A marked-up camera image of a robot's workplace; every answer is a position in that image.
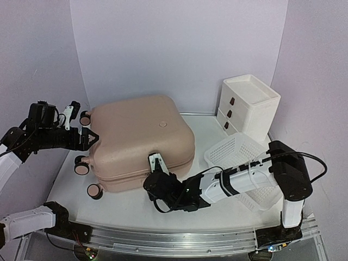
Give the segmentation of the pink hard-shell suitcase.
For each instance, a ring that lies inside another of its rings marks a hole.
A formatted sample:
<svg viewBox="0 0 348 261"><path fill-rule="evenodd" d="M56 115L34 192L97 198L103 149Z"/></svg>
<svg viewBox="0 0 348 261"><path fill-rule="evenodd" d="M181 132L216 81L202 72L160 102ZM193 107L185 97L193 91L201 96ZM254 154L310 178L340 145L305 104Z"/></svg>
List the pink hard-shell suitcase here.
<svg viewBox="0 0 348 261"><path fill-rule="evenodd" d="M92 171L96 184L87 188L94 200L103 192L141 188L150 174L149 155L159 153L167 169L184 177L195 157L195 136L169 96L117 101L83 111L80 123L99 137L88 156L77 156L74 171Z"/></svg>

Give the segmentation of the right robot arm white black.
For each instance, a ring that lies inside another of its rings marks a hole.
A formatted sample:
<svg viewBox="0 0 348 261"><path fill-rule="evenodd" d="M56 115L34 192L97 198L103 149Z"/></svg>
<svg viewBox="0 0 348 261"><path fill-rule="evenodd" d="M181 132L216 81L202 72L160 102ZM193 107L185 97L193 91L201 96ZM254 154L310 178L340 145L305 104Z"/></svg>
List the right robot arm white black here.
<svg viewBox="0 0 348 261"><path fill-rule="evenodd" d="M152 154L148 160L151 173L143 188L153 203L163 201L170 212L195 212L229 197L278 186L283 194L281 222L258 229L257 240L266 246L302 237L303 205L313 188L304 155L284 143L272 141L258 159L228 169L213 166L182 182L174 173L164 171L160 154Z"/></svg>

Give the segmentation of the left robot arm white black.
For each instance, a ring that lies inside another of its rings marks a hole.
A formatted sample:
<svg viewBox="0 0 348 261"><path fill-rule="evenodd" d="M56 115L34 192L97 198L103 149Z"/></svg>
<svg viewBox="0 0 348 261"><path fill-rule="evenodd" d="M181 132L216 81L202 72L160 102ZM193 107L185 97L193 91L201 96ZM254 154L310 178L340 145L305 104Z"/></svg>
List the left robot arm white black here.
<svg viewBox="0 0 348 261"><path fill-rule="evenodd" d="M27 131L20 127L9 129L1 138L1 187L19 173L21 166L31 154L39 150L66 148L85 151L89 148L87 136L89 129L37 129ZM56 201L17 213L8 214L1 219L1 246L32 232L44 230L50 235L89 243L92 227L70 221L69 211Z"/></svg>

